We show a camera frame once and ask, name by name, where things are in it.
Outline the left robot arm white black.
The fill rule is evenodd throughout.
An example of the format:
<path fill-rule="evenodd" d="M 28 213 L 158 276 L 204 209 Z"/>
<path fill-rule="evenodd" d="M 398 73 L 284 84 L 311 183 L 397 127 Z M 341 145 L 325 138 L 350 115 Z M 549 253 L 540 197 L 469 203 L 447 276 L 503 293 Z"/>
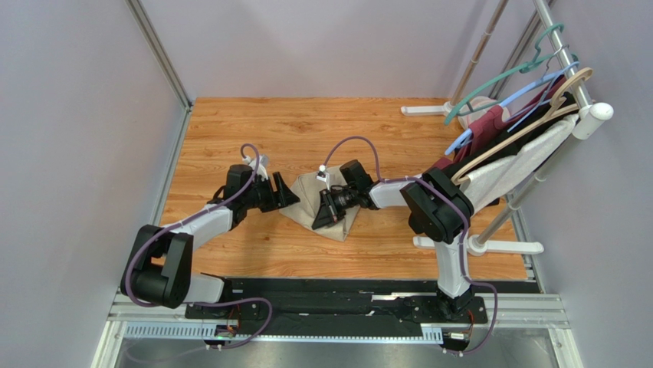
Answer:
<path fill-rule="evenodd" d="M 251 209 L 271 212 L 298 202 L 279 172 L 268 175 L 263 167 L 231 166 L 225 185 L 200 211 L 163 227 L 140 228 L 123 272 L 122 294 L 149 307 L 218 303 L 226 281 L 192 273 L 194 251 L 236 228 Z"/>

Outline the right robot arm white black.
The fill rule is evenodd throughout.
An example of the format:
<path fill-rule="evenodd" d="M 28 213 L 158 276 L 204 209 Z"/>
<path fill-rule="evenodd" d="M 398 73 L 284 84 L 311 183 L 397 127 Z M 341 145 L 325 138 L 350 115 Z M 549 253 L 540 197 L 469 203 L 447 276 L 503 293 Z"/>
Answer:
<path fill-rule="evenodd" d="M 345 219 L 346 210 L 410 209 L 409 227 L 434 244 L 438 261 L 438 296 L 452 312 L 466 307 L 473 298 L 463 256 L 464 233 L 474 205 L 438 168 L 404 179 L 372 181 L 357 160 L 340 167 L 345 183 L 320 191 L 320 205 L 312 229 L 335 225 Z"/>

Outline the beige linen napkin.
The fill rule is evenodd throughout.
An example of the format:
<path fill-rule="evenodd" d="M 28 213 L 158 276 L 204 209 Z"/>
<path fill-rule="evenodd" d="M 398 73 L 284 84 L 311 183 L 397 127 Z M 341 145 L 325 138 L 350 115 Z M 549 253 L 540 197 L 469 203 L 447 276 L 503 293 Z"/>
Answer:
<path fill-rule="evenodd" d="M 355 206 L 347 209 L 345 218 L 335 225 L 313 230 L 312 224 L 317 216 L 320 206 L 319 192 L 327 187 L 327 185 L 318 180 L 316 176 L 317 172 L 309 172 L 297 177 L 293 185 L 290 187 L 290 190 L 300 199 L 300 201 L 281 209 L 280 213 L 315 234 L 334 241 L 344 242 L 353 227 L 353 223 L 360 207 Z"/>

